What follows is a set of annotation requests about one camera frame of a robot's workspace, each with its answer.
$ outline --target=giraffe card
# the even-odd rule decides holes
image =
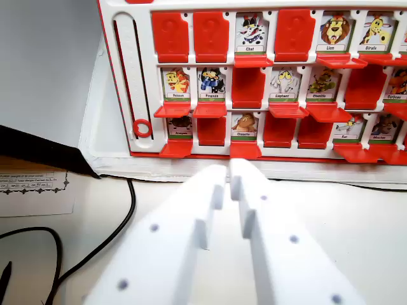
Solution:
[[[259,125],[257,115],[257,112],[233,113],[231,115],[231,139],[255,141]]]
[[[359,53],[384,54],[390,51],[397,25],[392,14],[381,11],[368,12],[358,47]]]
[[[313,67],[308,84],[307,102],[334,102],[341,74],[327,67]]]
[[[269,102],[296,102],[302,75],[296,67],[273,67]]]
[[[235,53],[237,55],[265,54],[268,22],[262,13],[237,13]]]
[[[383,98],[387,103],[407,103],[407,68],[395,67]]]
[[[346,53],[354,20],[349,11],[325,11],[319,29],[317,53]]]
[[[360,113],[351,115],[351,119],[346,123],[334,124],[334,143],[359,143],[361,141],[366,120]]]
[[[369,144],[394,143],[399,134],[402,121],[392,114],[381,113],[377,116],[375,125],[369,137]]]
[[[218,67],[197,69],[198,101],[224,102],[226,76]]]
[[[191,100],[190,77],[183,68],[161,68],[161,78],[165,100]]]

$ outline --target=white table surface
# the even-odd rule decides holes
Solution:
[[[130,206],[125,180],[97,180],[80,175],[74,178],[78,190],[73,214],[0,218],[0,233],[27,226],[54,228],[64,244],[65,270],[102,242]],[[271,183],[276,198],[294,200],[308,230],[367,304],[406,304],[407,193],[322,182]],[[138,208],[133,222],[162,203],[178,185],[134,182]],[[119,238],[69,278],[54,304],[81,304],[120,241]],[[0,270],[13,261],[4,304],[45,302],[55,259],[55,244],[48,233],[24,233],[0,240]],[[256,303],[249,243],[240,237],[238,206],[231,200],[225,201],[222,211],[216,211],[210,250],[199,253],[190,303]]]

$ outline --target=bear card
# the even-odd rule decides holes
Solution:
[[[192,139],[192,112],[181,118],[167,118],[169,139]]]
[[[307,102],[334,102],[341,74],[327,67],[313,67],[308,84]]]
[[[334,143],[359,143],[362,139],[366,120],[361,113],[351,113],[352,117],[346,123],[334,124]]]
[[[387,103],[407,103],[407,68],[395,67],[383,98]]]
[[[231,115],[231,139],[239,141],[255,141],[259,118],[256,112],[240,112]]]
[[[191,100],[190,77],[183,68],[161,68],[161,79],[165,100]]]
[[[319,29],[317,53],[346,53],[352,38],[354,20],[349,11],[325,11]]]
[[[302,75],[296,67],[273,67],[269,102],[296,102]]]
[[[237,13],[235,53],[237,55],[265,54],[268,22],[262,13]]]
[[[218,67],[197,69],[198,101],[224,102],[226,91],[226,76]]]
[[[368,12],[358,47],[359,53],[385,54],[390,51],[397,25],[392,15],[391,12]]]
[[[399,134],[402,121],[392,114],[379,114],[369,137],[369,144],[394,143]]]

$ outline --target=character card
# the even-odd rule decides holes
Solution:
[[[262,13],[237,13],[235,53],[254,55],[266,53],[268,22]]]
[[[394,143],[401,124],[402,121],[391,114],[379,114],[371,131],[369,143]]]
[[[388,53],[395,33],[396,21],[392,13],[369,11],[359,43],[359,53]]]
[[[406,67],[394,68],[383,101],[387,103],[407,103]]]
[[[161,77],[165,100],[191,100],[190,77],[183,68],[161,68]]]
[[[197,69],[198,101],[224,102],[226,76],[220,68],[204,67]]]
[[[334,143],[359,143],[361,141],[366,120],[360,113],[352,113],[351,115],[352,117],[348,122],[335,123]]]
[[[239,141],[255,141],[259,119],[256,112],[233,113],[231,115],[231,139]]]
[[[192,112],[181,118],[167,118],[169,139],[192,139]]]
[[[346,53],[352,38],[354,20],[349,11],[325,11],[319,30],[317,53]]]
[[[273,67],[269,102],[296,102],[302,75],[296,67]]]
[[[308,86],[307,102],[334,102],[341,74],[327,67],[314,67]]]

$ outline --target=monkey card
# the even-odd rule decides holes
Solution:
[[[313,67],[308,84],[307,102],[334,102],[341,74],[327,67]]]
[[[358,47],[359,53],[385,54],[390,51],[397,24],[392,15],[393,12],[368,12]]]
[[[224,102],[226,76],[218,67],[197,69],[198,101]]]
[[[379,114],[369,137],[369,143],[392,144],[396,141],[402,121],[392,114]]]
[[[237,13],[235,53],[237,55],[265,54],[268,22],[262,13]]]
[[[192,139],[192,112],[181,118],[167,118],[169,139]]]
[[[240,112],[231,115],[231,139],[239,141],[255,141],[259,118],[256,112]]]
[[[354,20],[349,11],[325,11],[319,29],[317,53],[346,53]]]
[[[165,100],[191,100],[190,77],[183,68],[161,68],[161,79]]]
[[[334,124],[334,143],[359,143],[362,139],[366,120],[360,113],[352,113],[346,123]]]
[[[383,98],[387,103],[407,103],[407,69],[395,67]]]
[[[269,102],[296,102],[302,75],[296,67],[273,67]]]

